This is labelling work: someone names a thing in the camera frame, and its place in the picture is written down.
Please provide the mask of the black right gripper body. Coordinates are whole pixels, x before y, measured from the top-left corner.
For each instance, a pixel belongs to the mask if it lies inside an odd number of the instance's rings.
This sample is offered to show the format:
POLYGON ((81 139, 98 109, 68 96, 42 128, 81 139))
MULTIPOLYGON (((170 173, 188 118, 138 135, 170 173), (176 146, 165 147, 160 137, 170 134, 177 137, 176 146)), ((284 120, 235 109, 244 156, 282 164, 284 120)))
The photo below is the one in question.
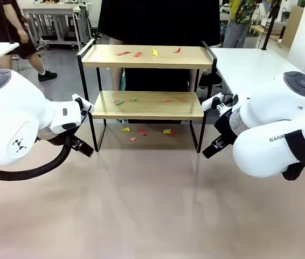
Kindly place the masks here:
POLYGON ((220 136, 212 142, 212 146, 217 151, 221 151, 228 145, 233 145, 237 138, 230 127, 231 114, 231 112, 225 112, 214 124, 216 130, 220 133, 220 136))

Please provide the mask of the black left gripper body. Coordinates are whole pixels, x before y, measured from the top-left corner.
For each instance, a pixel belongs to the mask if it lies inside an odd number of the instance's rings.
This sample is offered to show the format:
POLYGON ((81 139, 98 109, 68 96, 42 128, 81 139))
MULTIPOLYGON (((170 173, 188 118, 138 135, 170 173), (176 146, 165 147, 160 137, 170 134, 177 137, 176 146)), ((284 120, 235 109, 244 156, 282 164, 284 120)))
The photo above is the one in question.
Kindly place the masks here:
POLYGON ((78 152, 86 152, 87 151, 87 143, 83 140, 79 139, 77 136, 71 136, 71 144, 72 148, 78 152))

